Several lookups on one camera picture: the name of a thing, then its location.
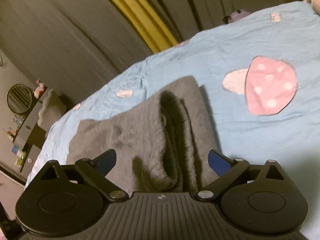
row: purple object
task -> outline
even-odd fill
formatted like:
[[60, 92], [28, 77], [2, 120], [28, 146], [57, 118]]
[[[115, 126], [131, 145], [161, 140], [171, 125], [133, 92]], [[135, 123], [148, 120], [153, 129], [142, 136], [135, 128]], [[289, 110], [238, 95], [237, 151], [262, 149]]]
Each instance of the purple object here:
[[234, 23], [248, 15], [252, 14], [251, 12], [248, 12], [246, 9], [241, 9], [233, 12], [232, 14], [229, 15], [228, 22], [229, 23]]

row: pink mushroom cap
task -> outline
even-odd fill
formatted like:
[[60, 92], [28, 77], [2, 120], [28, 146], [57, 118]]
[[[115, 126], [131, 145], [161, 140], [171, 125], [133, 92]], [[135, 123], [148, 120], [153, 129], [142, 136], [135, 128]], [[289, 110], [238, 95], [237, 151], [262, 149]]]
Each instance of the pink mushroom cap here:
[[245, 97], [252, 114], [278, 114], [291, 102], [296, 90], [292, 66], [265, 57], [253, 59], [245, 82]]

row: white polka dot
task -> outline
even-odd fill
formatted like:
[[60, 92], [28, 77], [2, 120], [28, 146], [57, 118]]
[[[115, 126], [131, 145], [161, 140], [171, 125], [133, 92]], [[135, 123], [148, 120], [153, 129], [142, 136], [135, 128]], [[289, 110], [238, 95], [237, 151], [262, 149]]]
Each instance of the white polka dot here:
[[286, 82], [283, 84], [283, 88], [285, 90], [291, 90], [293, 88], [293, 85], [290, 82]]
[[284, 66], [281, 66], [281, 67], [278, 67], [278, 68], [277, 68], [277, 71], [278, 71], [278, 72], [281, 72], [281, 71], [283, 71], [283, 70], [284, 70]]
[[273, 80], [273, 75], [266, 75], [266, 80], [268, 80], [268, 81]]
[[262, 69], [265, 69], [265, 68], [266, 68], [266, 66], [263, 65], [263, 64], [259, 64], [259, 65], [257, 66], [257, 69], [258, 69], [258, 70], [262, 70]]
[[261, 87], [255, 87], [253, 89], [257, 94], [261, 94], [261, 92], [262, 92], [262, 88]]
[[267, 101], [267, 107], [275, 108], [277, 105], [277, 101], [275, 99], [269, 99]]

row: folded towel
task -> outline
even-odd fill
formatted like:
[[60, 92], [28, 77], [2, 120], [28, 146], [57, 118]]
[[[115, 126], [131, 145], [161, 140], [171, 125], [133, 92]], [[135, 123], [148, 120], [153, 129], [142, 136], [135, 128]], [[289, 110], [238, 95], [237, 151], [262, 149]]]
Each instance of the folded towel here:
[[81, 121], [67, 164], [110, 148], [117, 162], [106, 178], [129, 195], [197, 191], [218, 177], [208, 165], [216, 141], [193, 77], [176, 80], [111, 119]]

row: light blue bedsheet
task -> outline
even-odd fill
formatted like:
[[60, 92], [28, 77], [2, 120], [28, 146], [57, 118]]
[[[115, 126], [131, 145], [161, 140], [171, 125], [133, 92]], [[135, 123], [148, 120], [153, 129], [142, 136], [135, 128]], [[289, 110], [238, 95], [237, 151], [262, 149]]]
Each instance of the light blue bedsheet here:
[[[272, 22], [270, 14], [282, 20]], [[290, 63], [298, 90], [279, 114], [251, 114], [243, 95], [222, 89], [224, 76], [249, 67], [256, 56]], [[310, 4], [294, 2], [256, 12], [236, 23], [203, 31], [181, 48], [171, 48], [130, 67], [71, 110], [50, 130], [28, 183], [51, 159], [65, 164], [80, 120], [108, 119], [144, 101], [175, 79], [192, 75], [201, 87], [225, 155], [252, 164], [276, 159], [309, 203], [302, 232], [320, 239], [320, 16]], [[132, 89], [130, 98], [119, 90]]]

